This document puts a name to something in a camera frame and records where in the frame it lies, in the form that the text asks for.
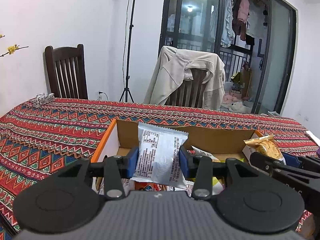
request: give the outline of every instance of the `pink garment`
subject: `pink garment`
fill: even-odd
[[[239,10],[238,10],[238,17],[237,17],[240,23],[245,24],[247,22],[247,18],[249,15],[249,7],[250,7],[249,0],[241,0],[239,5]]]
[[[233,97],[233,96],[229,95],[228,93],[225,93],[225,95],[223,96],[222,103],[229,104],[229,103],[241,102],[241,101],[242,101],[241,99]]]
[[[245,41],[249,7],[249,0],[237,0],[232,10],[232,29],[236,35],[240,35],[242,41]]]

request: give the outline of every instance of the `chair backrest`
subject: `chair backrest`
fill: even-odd
[[[82,44],[44,50],[50,89],[55,97],[88,99]]]
[[[178,87],[168,97],[165,102],[166,106],[187,106],[202,108],[203,92],[206,84],[202,84],[207,71],[203,69],[192,68],[191,81],[183,81],[182,85]]]

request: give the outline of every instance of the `blue gripper pad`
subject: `blue gripper pad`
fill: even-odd
[[[292,156],[289,155],[287,153],[282,153],[285,162],[287,163],[287,165],[295,167],[295,168],[299,168],[301,165],[301,161],[299,161],[299,159],[296,156]]]
[[[179,163],[183,176],[186,179],[189,178],[188,160],[181,149],[179,150]]]
[[[134,147],[128,152],[126,159],[128,160],[127,178],[132,178],[134,171],[136,170],[137,161],[139,156],[139,148]]]

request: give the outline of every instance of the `red tablecloth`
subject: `red tablecloth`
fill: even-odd
[[[305,134],[306,128],[289,118],[62,98],[34,109],[26,102],[0,118],[0,211],[17,230],[12,213],[14,197],[76,158],[91,157],[113,118],[162,125],[257,129],[275,135],[283,152],[305,156],[316,155],[318,150]]]

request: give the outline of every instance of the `tripod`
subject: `tripod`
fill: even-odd
[[[131,101],[134,103],[133,101],[133,98],[132,98],[132,95],[130,93],[130,89],[129,89],[129,60],[130,60],[130,46],[131,46],[131,34],[132,34],[132,28],[133,28],[133,11],[134,11],[134,4],[135,4],[135,1],[136,0],[133,0],[132,2],[132,11],[131,11],[131,21],[130,21],[130,27],[129,27],[129,40],[128,40],[128,55],[127,55],[127,73],[126,73],[126,76],[125,76],[125,88],[122,92],[122,95],[120,97],[120,100],[119,101],[122,101],[123,99],[123,96],[124,97],[124,101],[125,102],[128,102],[128,93],[129,93],[129,96],[131,98]]]

